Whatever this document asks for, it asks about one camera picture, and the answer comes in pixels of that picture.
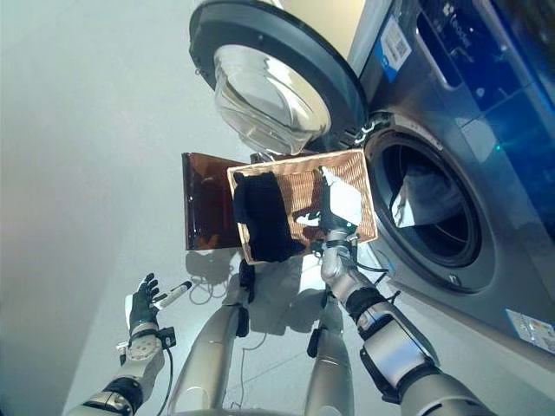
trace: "white wall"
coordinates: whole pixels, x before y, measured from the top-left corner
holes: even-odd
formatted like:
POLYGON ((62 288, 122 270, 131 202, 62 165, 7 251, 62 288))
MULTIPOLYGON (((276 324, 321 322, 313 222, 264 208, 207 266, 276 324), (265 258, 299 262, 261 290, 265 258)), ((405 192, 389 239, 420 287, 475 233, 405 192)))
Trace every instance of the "white wall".
POLYGON ((184 269, 181 153, 248 152, 194 75, 193 3, 2 6, 0 407, 55 415, 118 259, 130 290, 184 269))

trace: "robot leg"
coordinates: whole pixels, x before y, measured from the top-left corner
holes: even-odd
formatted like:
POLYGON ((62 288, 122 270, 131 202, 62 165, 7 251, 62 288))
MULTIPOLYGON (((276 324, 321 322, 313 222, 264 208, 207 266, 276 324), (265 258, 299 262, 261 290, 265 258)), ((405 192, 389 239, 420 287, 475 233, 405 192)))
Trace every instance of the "robot leg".
POLYGON ((202 328, 173 389, 169 414, 222 407, 235 337, 248 332, 247 297, 243 288, 229 293, 202 328))
POLYGON ((313 334, 311 339, 317 345, 317 351, 306 396, 305 416, 352 416, 354 413, 353 380, 342 331, 343 317, 337 300, 329 296, 320 328, 316 337, 313 334))

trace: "wicker basket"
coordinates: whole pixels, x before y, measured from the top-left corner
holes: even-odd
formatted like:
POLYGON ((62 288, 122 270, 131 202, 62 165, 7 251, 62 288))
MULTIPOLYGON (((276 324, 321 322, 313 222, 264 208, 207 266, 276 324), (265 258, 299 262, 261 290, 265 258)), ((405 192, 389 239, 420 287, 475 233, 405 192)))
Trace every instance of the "wicker basket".
MULTIPOLYGON (((310 252, 310 241, 322 238, 323 233, 317 227, 307 227, 296 223, 295 218, 306 212, 319 211, 320 209, 322 177, 317 170, 319 166, 328 167, 336 176, 353 185, 362 194, 362 222, 356 231, 359 236, 359 243, 375 240, 377 238, 377 228, 374 206, 372 205, 372 194, 366 170, 366 159, 364 151, 361 149, 230 167, 227 169, 227 178, 232 188, 232 194, 234 194, 237 187, 237 182, 233 178, 235 172, 243 173, 245 176, 273 172, 276 175, 277 184, 284 199, 291 237, 299 240, 307 247, 305 253, 301 253, 306 254, 310 252)), ((246 225, 239 223, 238 230, 247 263, 263 263, 251 258, 249 231, 246 225)))

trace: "cable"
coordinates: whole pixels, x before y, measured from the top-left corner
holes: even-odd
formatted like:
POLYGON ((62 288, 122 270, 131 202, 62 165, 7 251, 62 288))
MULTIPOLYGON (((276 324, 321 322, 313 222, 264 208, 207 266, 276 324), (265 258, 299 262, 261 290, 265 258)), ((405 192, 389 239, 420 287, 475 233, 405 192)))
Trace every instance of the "cable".
POLYGON ((377 286, 378 284, 380 284, 380 282, 383 280, 383 278, 384 278, 385 276, 387 276, 387 275, 388 275, 388 272, 387 272, 387 271, 384 271, 384 272, 380 275, 380 277, 378 277, 378 278, 375 280, 374 286, 377 286))
POLYGON ((364 264, 360 264, 358 263, 356 260, 353 260, 353 262, 360 267, 361 269, 365 269, 367 271, 375 271, 376 273, 388 273, 389 269, 376 269, 374 267, 369 267, 369 266, 365 266, 364 264))
POLYGON ((266 341, 267 336, 268 336, 268 333, 267 332, 264 333, 264 336, 262 337, 262 341, 259 342, 254 347, 242 348, 243 351, 241 355, 241 372, 239 373, 239 379, 241 381, 241 399, 239 399, 239 403, 237 403, 236 401, 232 402, 232 409, 233 409, 233 405, 236 405, 238 409, 241 410, 241 407, 243 406, 243 399, 245 398, 245 380, 243 375, 243 369, 245 368, 245 352, 254 351, 255 349, 262 347, 262 344, 264 344, 264 342, 266 341))
POLYGON ((204 277, 201 277, 198 280, 192 278, 191 280, 193 280, 193 286, 189 289, 189 300, 193 305, 205 305, 209 303, 212 299, 221 299, 227 294, 227 284, 228 284, 227 280, 224 281, 224 293, 218 296, 214 295, 214 285, 207 282, 204 277), (208 297, 202 302, 197 302, 193 300, 193 292, 197 288, 205 291, 208 294, 208 297))
POLYGON ((367 271, 374 271, 376 273, 389 273, 389 269, 377 269, 377 268, 374 268, 374 267, 365 266, 364 264, 358 263, 354 258, 344 256, 343 254, 339 254, 339 257, 343 257, 347 260, 351 260, 358 267, 360 267, 361 269, 365 269, 367 271))
POLYGON ((386 301, 391 302, 391 304, 393 305, 395 302, 395 299, 401 294, 400 290, 397 290, 392 296, 386 298, 386 301))
POLYGON ((161 416, 162 412, 164 412, 164 407, 166 407, 167 404, 167 400, 170 398, 170 393, 172 392, 172 384, 173 384, 173 356, 172 353, 170 352, 170 349, 166 349, 167 352, 167 356, 170 359, 170 382, 167 386, 167 392, 166 392, 166 397, 164 398, 164 403, 162 403, 162 407, 160 408, 160 410, 158 411, 158 413, 156 414, 156 416, 161 416))

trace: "label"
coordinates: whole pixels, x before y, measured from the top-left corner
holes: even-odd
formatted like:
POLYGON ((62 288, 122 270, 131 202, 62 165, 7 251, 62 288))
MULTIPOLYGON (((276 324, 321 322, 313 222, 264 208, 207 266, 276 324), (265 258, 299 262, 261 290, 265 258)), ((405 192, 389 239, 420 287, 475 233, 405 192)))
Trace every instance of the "label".
POLYGON ((555 354, 555 330, 553 330, 553 325, 510 309, 505 309, 505 311, 521 340, 528 341, 536 347, 555 354))
POLYGON ((392 82, 412 52, 399 24, 391 16, 375 46, 375 55, 382 65, 383 72, 392 82))

